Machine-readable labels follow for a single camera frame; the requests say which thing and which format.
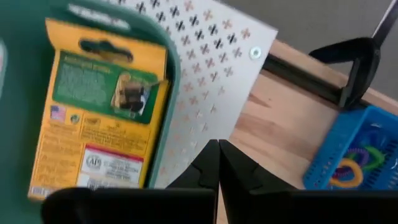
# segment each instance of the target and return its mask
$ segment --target blue plastic basket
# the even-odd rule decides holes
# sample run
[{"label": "blue plastic basket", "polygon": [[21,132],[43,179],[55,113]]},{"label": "blue plastic basket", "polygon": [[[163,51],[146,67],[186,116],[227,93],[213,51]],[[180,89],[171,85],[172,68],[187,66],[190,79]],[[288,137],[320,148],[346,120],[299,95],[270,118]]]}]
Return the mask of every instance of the blue plastic basket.
[{"label": "blue plastic basket", "polygon": [[375,106],[339,114],[303,177],[306,189],[335,189],[328,183],[346,151],[375,130],[376,138],[369,141],[377,144],[385,160],[378,168],[364,172],[364,180],[356,189],[398,189],[398,117]]}]

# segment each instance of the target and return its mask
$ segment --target package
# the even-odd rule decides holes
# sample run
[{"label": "package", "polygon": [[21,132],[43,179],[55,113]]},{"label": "package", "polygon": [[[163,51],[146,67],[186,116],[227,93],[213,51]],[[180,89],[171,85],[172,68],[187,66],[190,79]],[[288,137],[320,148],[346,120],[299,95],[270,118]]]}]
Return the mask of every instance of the package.
[{"label": "package", "polygon": [[30,198],[66,187],[142,187],[169,82],[165,47],[46,19],[55,58]]}]

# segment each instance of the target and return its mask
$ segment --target wooden surface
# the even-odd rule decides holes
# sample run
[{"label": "wooden surface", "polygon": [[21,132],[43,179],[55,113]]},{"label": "wooden surface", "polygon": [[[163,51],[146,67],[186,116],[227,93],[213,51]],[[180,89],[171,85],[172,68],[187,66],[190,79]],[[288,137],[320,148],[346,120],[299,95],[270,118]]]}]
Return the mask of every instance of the wooden surface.
[{"label": "wooden surface", "polygon": [[[347,77],[282,42],[271,54],[336,86]],[[398,102],[369,89],[364,100],[398,114]],[[338,111],[331,103],[262,71],[230,141],[265,169],[298,189],[302,176],[333,124]],[[227,223],[222,196],[218,223]]]}]

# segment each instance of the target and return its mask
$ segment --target white perforated panel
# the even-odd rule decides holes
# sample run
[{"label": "white perforated panel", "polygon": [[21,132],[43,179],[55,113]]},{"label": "white perforated panel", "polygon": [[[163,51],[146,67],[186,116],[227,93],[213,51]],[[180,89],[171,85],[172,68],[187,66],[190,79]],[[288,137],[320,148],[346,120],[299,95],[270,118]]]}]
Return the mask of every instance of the white perforated panel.
[{"label": "white perforated panel", "polygon": [[[156,187],[178,177],[209,139],[228,139],[277,31],[212,0],[110,0],[156,20],[177,46],[180,91]],[[73,11],[116,26],[106,15]]]}]

